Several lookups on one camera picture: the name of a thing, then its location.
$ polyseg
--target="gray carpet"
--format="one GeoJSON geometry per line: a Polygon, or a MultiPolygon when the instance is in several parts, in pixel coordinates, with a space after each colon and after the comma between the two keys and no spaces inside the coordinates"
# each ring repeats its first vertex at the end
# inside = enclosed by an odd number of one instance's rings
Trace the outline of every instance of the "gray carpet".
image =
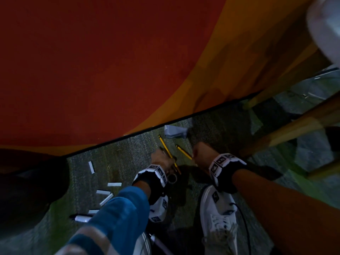
{"type": "MultiPolygon", "coordinates": [[[[176,126],[190,128],[186,140],[164,139],[172,154],[177,157],[183,174],[168,195],[167,218],[160,224],[150,223],[148,231],[155,233],[175,254],[203,254],[197,208],[200,194],[209,184],[209,178],[179,152],[175,144],[191,153],[195,143],[205,141],[219,152],[237,154],[246,144],[291,122],[297,115],[322,101],[308,93],[328,98],[338,91],[339,78],[339,73],[333,73],[319,81],[303,81],[251,111],[243,111],[242,104],[235,103],[175,123],[176,126]]],[[[70,187],[67,193],[51,205],[34,229],[0,241],[1,253],[56,252],[82,226],[68,217],[76,213],[86,214],[90,209],[99,209],[104,196],[96,194],[97,189],[117,194],[121,188],[130,185],[136,173],[150,164],[151,153],[161,146],[158,134],[163,134],[163,127],[68,158],[70,187]],[[90,172],[89,161],[93,163],[95,174],[90,172]],[[108,182],[122,182],[122,187],[107,187],[108,182]]],[[[340,208],[339,175],[315,182],[302,176],[306,171],[329,163],[336,156],[325,130],[321,130],[258,152],[248,162],[260,175],[340,208]]],[[[245,215],[253,254],[269,254],[273,247],[272,241],[243,198],[235,194],[234,199],[245,215]]],[[[248,254],[246,231],[239,213],[237,221],[239,254],[248,254]]],[[[159,251],[155,248],[154,253],[159,254],[159,251]]]]}

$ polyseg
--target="white sneaker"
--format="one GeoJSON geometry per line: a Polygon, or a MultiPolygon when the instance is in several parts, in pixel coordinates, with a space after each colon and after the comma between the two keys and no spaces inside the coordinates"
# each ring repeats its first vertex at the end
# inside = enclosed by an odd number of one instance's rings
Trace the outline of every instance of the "white sneaker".
{"type": "Polygon", "coordinates": [[[234,203],[232,196],[218,192],[213,185],[202,195],[200,215],[206,255],[237,255],[237,207],[230,203],[234,203]]]}

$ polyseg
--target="black glove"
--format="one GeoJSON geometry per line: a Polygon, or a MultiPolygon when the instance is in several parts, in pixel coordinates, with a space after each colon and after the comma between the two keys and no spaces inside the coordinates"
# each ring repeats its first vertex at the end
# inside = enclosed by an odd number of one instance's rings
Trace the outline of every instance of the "black glove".
{"type": "Polygon", "coordinates": [[[216,157],[209,167],[215,188],[219,192],[236,193],[237,189],[232,182],[232,176],[239,169],[248,169],[247,163],[232,154],[220,154],[216,157]]]}
{"type": "Polygon", "coordinates": [[[160,196],[165,196],[168,179],[161,166],[150,165],[148,168],[138,172],[132,184],[135,184],[138,181],[144,181],[150,186],[150,205],[155,204],[160,196]]]}

